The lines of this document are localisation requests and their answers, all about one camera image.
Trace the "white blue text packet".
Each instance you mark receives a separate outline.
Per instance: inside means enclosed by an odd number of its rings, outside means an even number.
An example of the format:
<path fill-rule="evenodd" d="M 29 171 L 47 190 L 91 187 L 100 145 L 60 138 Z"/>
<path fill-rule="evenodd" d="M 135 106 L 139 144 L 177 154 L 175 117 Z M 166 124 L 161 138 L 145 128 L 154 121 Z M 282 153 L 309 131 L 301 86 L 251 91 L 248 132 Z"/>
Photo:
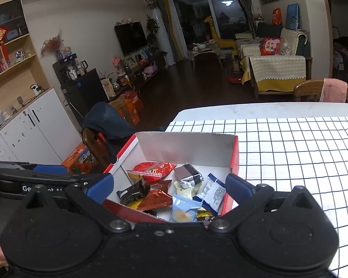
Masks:
<path fill-rule="evenodd" d="M 216 216 L 218 215 L 225 195 L 225 183 L 209 173 L 205 187 L 200 193 L 193 197 L 193 200 L 200 202 L 203 208 Z"/>

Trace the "sofa with cream cover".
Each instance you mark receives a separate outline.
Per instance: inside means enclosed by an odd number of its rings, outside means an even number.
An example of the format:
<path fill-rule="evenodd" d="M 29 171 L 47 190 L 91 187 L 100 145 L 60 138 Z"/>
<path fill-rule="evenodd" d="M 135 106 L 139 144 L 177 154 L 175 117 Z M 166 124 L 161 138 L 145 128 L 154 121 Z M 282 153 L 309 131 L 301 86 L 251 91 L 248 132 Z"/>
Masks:
<path fill-rule="evenodd" d="M 261 56 L 264 38 L 282 38 L 278 55 Z M 276 37 L 253 41 L 237 41 L 243 77 L 241 83 L 251 83 L 255 95 L 292 93 L 299 83 L 311 79 L 313 58 L 305 30 L 282 28 Z"/>

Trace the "red cushion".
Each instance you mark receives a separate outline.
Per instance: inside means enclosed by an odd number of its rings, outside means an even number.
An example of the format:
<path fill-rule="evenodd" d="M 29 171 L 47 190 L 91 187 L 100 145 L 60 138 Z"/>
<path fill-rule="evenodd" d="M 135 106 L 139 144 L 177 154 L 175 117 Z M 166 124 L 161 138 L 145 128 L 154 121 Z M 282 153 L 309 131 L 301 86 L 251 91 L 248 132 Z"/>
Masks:
<path fill-rule="evenodd" d="M 260 48 L 261 56 L 278 55 L 282 38 L 264 38 Z"/>

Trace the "white cabinet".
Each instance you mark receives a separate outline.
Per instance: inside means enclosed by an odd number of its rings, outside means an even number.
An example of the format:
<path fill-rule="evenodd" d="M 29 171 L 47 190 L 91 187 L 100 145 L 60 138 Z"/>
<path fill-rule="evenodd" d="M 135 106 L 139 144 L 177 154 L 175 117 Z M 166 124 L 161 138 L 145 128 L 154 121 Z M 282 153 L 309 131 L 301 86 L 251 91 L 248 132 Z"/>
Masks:
<path fill-rule="evenodd" d="M 52 88 L 0 128 L 0 161 L 60 165 L 80 143 L 79 131 Z"/>

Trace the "wooden chair with towel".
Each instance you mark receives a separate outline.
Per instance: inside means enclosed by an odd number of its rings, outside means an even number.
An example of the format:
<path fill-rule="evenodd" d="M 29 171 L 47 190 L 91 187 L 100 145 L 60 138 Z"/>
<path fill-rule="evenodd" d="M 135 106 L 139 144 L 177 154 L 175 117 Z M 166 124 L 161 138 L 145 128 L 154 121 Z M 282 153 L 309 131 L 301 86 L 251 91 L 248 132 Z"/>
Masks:
<path fill-rule="evenodd" d="M 294 87 L 299 102 L 348 103 L 348 84 L 339 79 L 307 80 Z"/>

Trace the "wall television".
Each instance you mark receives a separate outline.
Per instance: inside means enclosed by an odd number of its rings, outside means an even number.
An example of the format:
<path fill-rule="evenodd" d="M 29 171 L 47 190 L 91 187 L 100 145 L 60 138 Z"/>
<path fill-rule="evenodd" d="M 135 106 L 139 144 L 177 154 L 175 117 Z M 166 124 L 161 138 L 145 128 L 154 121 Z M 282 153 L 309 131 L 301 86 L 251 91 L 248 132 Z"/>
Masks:
<path fill-rule="evenodd" d="M 148 41 L 140 21 L 114 26 L 123 55 L 129 55 L 144 48 Z"/>

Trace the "yellow candy wrapper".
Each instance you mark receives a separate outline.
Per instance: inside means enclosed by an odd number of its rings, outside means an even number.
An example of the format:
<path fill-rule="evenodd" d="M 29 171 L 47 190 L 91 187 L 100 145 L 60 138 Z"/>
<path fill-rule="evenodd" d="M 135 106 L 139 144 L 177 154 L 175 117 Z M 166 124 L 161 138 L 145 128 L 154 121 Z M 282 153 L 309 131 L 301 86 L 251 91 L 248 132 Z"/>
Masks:
<path fill-rule="evenodd" d="M 143 202 L 143 199 L 138 199 L 129 203 L 127 206 L 132 210 L 137 210 L 140 204 L 142 204 L 142 202 Z"/>

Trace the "white grid tablecloth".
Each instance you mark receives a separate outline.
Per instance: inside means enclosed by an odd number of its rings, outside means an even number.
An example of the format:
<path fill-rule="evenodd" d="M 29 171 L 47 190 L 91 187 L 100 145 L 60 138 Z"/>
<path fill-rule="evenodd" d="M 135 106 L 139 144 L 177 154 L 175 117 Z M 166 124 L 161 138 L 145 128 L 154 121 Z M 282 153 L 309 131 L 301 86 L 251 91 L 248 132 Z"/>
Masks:
<path fill-rule="evenodd" d="M 276 191 L 306 187 L 339 236 L 330 269 L 348 277 L 348 117 L 173 121 L 166 130 L 234 134 L 240 177 Z"/>

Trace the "light blue biscuit packet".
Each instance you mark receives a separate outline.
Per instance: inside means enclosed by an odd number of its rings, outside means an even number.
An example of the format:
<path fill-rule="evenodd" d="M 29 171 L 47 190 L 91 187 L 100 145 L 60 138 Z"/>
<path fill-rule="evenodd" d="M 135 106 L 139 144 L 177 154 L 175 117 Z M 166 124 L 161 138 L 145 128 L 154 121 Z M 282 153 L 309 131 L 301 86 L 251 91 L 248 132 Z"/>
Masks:
<path fill-rule="evenodd" d="M 169 222 L 192 223 L 197 221 L 197 211 L 202 207 L 201 202 L 183 196 L 173 195 Z"/>

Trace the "black gold snack packet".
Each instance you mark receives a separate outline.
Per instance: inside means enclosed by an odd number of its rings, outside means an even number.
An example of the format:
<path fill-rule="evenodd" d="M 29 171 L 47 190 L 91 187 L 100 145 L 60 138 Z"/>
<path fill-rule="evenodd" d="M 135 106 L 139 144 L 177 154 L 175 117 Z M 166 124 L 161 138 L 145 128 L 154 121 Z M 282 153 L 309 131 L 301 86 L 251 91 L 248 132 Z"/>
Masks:
<path fill-rule="evenodd" d="M 143 180 L 139 180 L 124 190 L 116 191 L 116 193 L 120 199 L 120 204 L 128 206 L 130 203 L 145 199 L 149 191 L 149 184 L 144 183 Z"/>

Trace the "copper Oreo snack bag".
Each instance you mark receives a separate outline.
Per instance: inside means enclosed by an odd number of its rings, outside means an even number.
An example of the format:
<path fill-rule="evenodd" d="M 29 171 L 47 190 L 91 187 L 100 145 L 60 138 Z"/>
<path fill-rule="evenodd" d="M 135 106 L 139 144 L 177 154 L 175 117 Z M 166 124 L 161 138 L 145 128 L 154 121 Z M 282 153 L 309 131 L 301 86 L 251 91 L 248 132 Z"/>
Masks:
<path fill-rule="evenodd" d="M 145 212 L 159 208 L 169 207 L 173 204 L 173 198 L 168 194 L 171 180 L 162 180 L 147 183 L 149 191 L 137 207 L 138 211 Z"/>

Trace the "silver black snack bar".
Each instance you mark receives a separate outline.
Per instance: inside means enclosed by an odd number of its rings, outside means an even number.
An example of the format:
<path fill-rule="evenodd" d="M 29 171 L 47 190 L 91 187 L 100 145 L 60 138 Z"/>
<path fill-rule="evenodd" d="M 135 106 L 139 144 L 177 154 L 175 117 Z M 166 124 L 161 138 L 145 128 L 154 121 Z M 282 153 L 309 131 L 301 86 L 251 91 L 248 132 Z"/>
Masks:
<path fill-rule="evenodd" d="M 193 188 L 203 182 L 203 176 L 190 164 L 176 167 L 173 171 L 184 189 Z"/>

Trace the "pale yellow snack bag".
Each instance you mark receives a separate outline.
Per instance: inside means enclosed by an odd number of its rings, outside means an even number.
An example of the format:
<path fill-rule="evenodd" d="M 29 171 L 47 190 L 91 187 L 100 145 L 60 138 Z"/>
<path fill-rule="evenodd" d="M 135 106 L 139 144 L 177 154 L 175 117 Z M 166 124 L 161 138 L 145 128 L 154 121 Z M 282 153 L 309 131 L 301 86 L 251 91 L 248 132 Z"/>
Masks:
<path fill-rule="evenodd" d="M 193 197 L 196 196 L 197 193 L 199 192 L 199 189 L 201 186 L 202 186 L 202 182 L 190 188 L 183 188 L 179 181 L 174 182 L 176 194 L 188 199 L 193 199 Z"/>

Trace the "red patterned snack packet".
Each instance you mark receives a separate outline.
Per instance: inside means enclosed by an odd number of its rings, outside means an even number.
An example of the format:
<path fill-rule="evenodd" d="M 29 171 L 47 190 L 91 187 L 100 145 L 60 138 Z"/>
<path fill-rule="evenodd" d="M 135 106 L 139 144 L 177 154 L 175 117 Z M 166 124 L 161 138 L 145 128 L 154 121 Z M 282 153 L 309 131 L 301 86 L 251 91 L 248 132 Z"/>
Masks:
<path fill-rule="evenodd" d="M 175 167 L 176 164 L 173 163 L 146 161 L 135 165 L 131 170 L 127 170 L 127 175 L 135 180 L 156 182 L 168 176 Z"/>

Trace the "dark brown snack packet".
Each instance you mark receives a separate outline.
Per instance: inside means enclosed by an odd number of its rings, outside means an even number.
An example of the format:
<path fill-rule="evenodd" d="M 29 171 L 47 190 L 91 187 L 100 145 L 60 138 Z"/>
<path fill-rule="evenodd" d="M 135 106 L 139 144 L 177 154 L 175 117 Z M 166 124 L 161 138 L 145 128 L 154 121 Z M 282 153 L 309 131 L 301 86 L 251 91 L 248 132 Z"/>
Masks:
<path fill-rule="evenodd" d="M 196 214 L 196 222 L 203 224 L 205 227 L 208 227 L 213 219 L 217 216 L 213 215 L 209 210 L 205 208 L 199 208 Z"/>

